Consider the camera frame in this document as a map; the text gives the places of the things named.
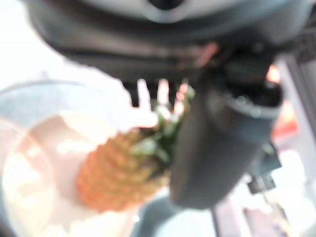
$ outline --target black machine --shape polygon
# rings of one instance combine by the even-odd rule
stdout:
[[[177,205],[212,207],[269,142],[283,102],[266,81],[276,55],[312,11],[310,0],[27,0],[38,34],[59,53],[120,79],[138,106],[167,79],[170,101],[195,88],[179,136],[170,184]]]

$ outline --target clear plastic container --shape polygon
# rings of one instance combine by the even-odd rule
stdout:
[[[150,119],[139,112],[120,82],[73,65],[0,92],[2,218],[19,237],[130,235],[138,210],[88,209],[75,177],[98,144]]]

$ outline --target blurry object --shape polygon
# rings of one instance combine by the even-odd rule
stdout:
[[[244,213],[254,237],[294,237],[286,221],[275,219],[260,210],[246,209]]]
[[[100,215],[81,205],[75,187],[80,163],[111,133],[103,118],[76,111],[29,131],[3,173],[6,208],[19,236],[129,236],[135,210]]]
[[[316,220],[316,210],[313,201],[306,196],[304,186],[279,188],[266,193],[266,198],[272,205],[279,206],[285,220],[289,223],[295,236],[301,236],[313,226]]]
[[[0,221],[0,236],[3,237],[16,237],[15,234],[10,230],[8,225],[6,225],[3,221]]]
[[[300,31],[310,9],[308,0],[289,0],[284,4],[265,0],[247,0],[238,4],[236,2],[231,7],[220,8],[216,11],[209,11],[211,9],[208,7],[203,9],[201,5],[193,4],[199,9],[206,10],[207,18],[205,18],[205,14],[198,14],[197,19],[185,19],[179,24],[165,26],[147,21],[134,21],[124,14],[116,15],[113,18],[114,20],[107,20],[110,17],[108,12],[98,10],[82,1],[51,0],[45,2],[34,0],[27,3],[34,27],[48,44],[73,60],[98,67],[102,71],[130,83],[135,83],[139,78],[143,78],[148,82],[159,78],[165,78],[173,82],[178,82],[182,78],[194,80],[199,73],[204,71],[205,63],[211,56],[209,53],[204,55],[208,44],[213,44],[214,40],[218,40],[219,45],[223,48],[226,45],[230,48],[232,42],[233,54],[227,55],[228,58],[224,60],[224,64],[229,62],[231,67],[224,69],[222,68],[223,63],[219,63],[217,66],[215,64],[216,71],[217,69],[220,69],[220,71],[223,69],[224,74],[229,75],[229,78],[233,76],[237,80],[243,78],[243,81],[250,81],[251,84],[261,84],[265,76],[261,74],[262,69],[264,69],[265,74],[273,55],[277,53],[275,48],[288,42]],[[235,70],[234,65],[237,65],[239,70]],[[248,70],[240,70],[239,65],[245,66],[242,69],[248,68]],[[252,71],[253,73],[246,77],[246,74],[243,73],[245,71]],[[176,167],[172,171],[172,177],[175,178],[171,178],[171,193],[173,193],[171,196],[173,196],[174,201],[178,204],[181,202],[183,206],[187,207],[206,208],[218,202],[227,194],[245,172],[246,166],[254,157],[253,154],[256,149],[261,148],[261,144],[257,147],[252,142],[253,139],[264,139],[262,143],[269,139],[271,126],[270,124],[267,125],[267,118],[269,117],[271,121],[275,119],[274,115],[279,111],[279,101],[282,100],[280,91],[277,91],[278,93],[275,91],[278,94],[276,95],[277,98],[270,96],[270,93],[267,92],[269,101],[263,109],[260,108],[260,103],[239,106],[233,99],[226,100],[227,104],[223,105],[225,107],[232,105],[225,113],[221,113],[223,117],[229,117],[229,114],[237,114],[240,117],[247,114],[244,116],[242,124],[249,123],[251,125],[242,130],[239,129],[241,124],[238,124],[238,129],[233,128],[232,130],[242,131],[242,133],[244,131],[245,133],[248,132],[248,134],[253,135],[251,138],[240,139],[244,135],[242,134],[238,139],[232,141],[232,138],[236,138],[236,136],[235,134],[227,135],[227,130],[230,127],[225,127],[224,129],[227,130],[222,134],[218,127],[211,131],[211,125],[213,124],[207,121],[210,118],[206,116],[205,108],[201,107],[200,111],[197,109],[192,112],[192,114],[197,115],[196,124],[198,126],[192,127],[192,132],[184,126],[184,136],[180,137],[192,137],[191,141],[182,142],[179,139],[178,150],[183,150],[183,153],[176,152],[176,154],[179,154],[179,159],[176,155],[175,160],[180,161],[179,164],[174,162],[173,165],[173,167]],[[205,101],[202,97],[199,97],[199,100],[201,102],[197,102],[197,108]],[[188,121],[190,121],[188,123],[194,123],[193,120],[190,120],[190,117]],[[249,128],[252,127],[256,127],[256,131],[249,132]],[[260,133],[259,130],[261,130],[262,136],[255,136],[255,134]],[[211,137],[210,134],[216,131],[219,131],[219,134]],[[228,154],[223,144],[235,148],[235,152]],[[235,154],[240,155],[239,159],[231,158]],[[218,158],[210,159],[211,156],[215,155],[218,155]],[[226,162],[223,158],[225,155],[227,155],[229,161],[235,163]],[[178,170],[185,170],[184,173],[189,175],[178,173]],[[215,194],[211,194],[211,191],[207,192],[207,185],[213,181],[216,181],[216,184],[213,185],[214,189],[217,190]],[[201,186],[195,188],[190,187],[190,184],[201,184]],[[192,198],[192,204],[184,203],[183,200],[190,199],[190,196],[200,198],[197,200]]]
[[[276,184],[271,176],[266,175],[263,177],[253,177],[252,181],[248,183],[248,187],[252,194],[258,194],[267,190],[275,189]]]
[[[233,195],[228,195],[213,208],[213,218],[217,237],[252,237],[243,209]]]
[[[87,153],[113,132],[104,124],[126,131],[144,123],[144,113],[132,109],[123,87],[113,80],[102,79],[99,86],[95,77],[93,85],[69,82],[67,77],[76,78],[76,71],[66,72],[60,73],[60,81],[39,78],[1,92],[1,158],[7,158],[3,186],[9,222],[17,234],[24,233],[19,236],[128,236],[136,210],[99,215],[84,207],[74,176]],[[28,138],[37,145],[25,142]]]
[[[278,68],[274,65],[270,66],[267,74],[267,80],[281,83],[281,75]],[[285,101],[278,120],[276,121],[272,132],[273,140],[284,139],[299,132],[298,121],[295,116],[294,109],[289,101]]]
[[[284,139],[299,132],[299,124],[294,109],[289,101],[285,101],[281,114],[272,132],[273,140]]]
[[[140,222],[130,237],[219,237],[209,210],[181,209],[168,195],[167,192],[141,208]]]
[[[252,163],[250,175],[264,176],[281,167],[278,151],[272,142],[263,146],[261,153]]]
[[[161,89],[167,92],[165,81]],[[125,211],[150,200],[168,185],[174,147],[194,90],[182,86],[178,98],[184,105],[177,114],[167,96],[154,105],[159,123],[150,128],[136,127],[119,132],[90,153],[77,177],[81,201],[99,212]]]
[[[1,1],[0,16],[0,88],[62,64],[63,56],[47,47],[29,24],[24,1]]]
[[[294,149],[279,152],[281,169],[274,170],[271,175],[277,188],[295,187],[306,182],[306,174],[300,154]]]

